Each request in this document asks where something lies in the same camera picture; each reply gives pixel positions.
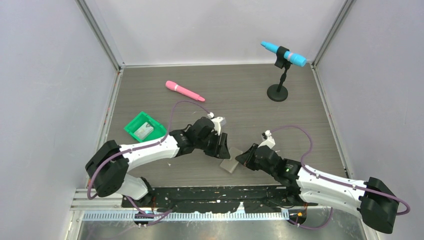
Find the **white wall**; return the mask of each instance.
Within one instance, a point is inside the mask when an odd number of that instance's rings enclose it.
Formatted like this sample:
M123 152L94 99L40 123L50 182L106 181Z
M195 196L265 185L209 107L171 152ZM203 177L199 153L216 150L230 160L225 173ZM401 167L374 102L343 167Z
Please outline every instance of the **white wall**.
M75 1L0 6L0 239L60 240L116 71Z
M344 3L95 1L126 65L274 62L275 55L261 47L261 41L312 61Z
M353 177L379 178L411 205L381 239L424 235L423 43L422 0L356 1L318 65Z

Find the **floor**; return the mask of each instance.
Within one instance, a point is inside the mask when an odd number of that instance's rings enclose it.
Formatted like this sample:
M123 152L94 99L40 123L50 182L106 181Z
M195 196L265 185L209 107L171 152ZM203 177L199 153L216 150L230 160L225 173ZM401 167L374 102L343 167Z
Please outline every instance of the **floor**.
M161 66L126 68L123 72L108 139L118 144L137 143L126 126L141 111L164 126L168 125L173 105L188 98L165 88L172 80L199 93L206 99L202 105L215 116L226 118L223 132L228 133L228 148L243 152L259 144L261 133L282 125L295 124L312 136L314 149L307 164L321 171L344 177L344 169L335 140L311 71L292 66L284 86L288 98L274 102L267 88L277 84L281 69L272 64ZM180 104L172 119L172 130L183 129L206 113L196 105ZM299 160L308 150L308 138L297 129L273 134L273 148L283 158ZM202 151L173 159L157 160L130 172L145 177L153 187L270 185L277 182L262 171L239 165L233 174L219 167L222 160L205 156Z

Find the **pink object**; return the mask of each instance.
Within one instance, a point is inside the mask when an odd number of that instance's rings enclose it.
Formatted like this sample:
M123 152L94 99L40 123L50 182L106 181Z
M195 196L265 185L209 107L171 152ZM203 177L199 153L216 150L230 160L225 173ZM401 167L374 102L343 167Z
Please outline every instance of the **pink object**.
M165 86L172 91L179 92L182 95L186 95L187 97L194 99L199 102L204 102L205 99L201 97L199 94L184 88L173 81L166 81Z

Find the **black microphone stand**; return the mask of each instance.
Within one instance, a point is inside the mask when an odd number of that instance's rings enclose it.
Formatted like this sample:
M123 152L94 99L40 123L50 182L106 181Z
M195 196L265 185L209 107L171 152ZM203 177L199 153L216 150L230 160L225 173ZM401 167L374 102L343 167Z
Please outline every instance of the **black microphone stand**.
M289 70L290 66L292 65L291 62L284 58L284 54L287 51L289 50L283 46L280 46L278 48L276 53L277 60L275 61L274 65L276 67L279 67L280 69L284 68L284 73L279 79L279 84L273 84L269 86L268 90L266 91L266 95L268 95L268 98L275 102L282 102L286 100L289 96L289 91L287 91L287 88L283 86L283 83L287 77L287 70Z

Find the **stand base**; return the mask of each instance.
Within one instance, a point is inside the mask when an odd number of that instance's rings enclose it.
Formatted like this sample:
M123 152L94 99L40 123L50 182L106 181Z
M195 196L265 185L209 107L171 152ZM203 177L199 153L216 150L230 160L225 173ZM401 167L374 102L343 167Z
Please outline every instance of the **stand base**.
M268 90L266 91L266 95L268 95L268 98L274 102L282 102L286 100L289 96L289 91L287 91L287 88L281 86L280 91L277 91L277 88L278 84L274 84L268 87Z

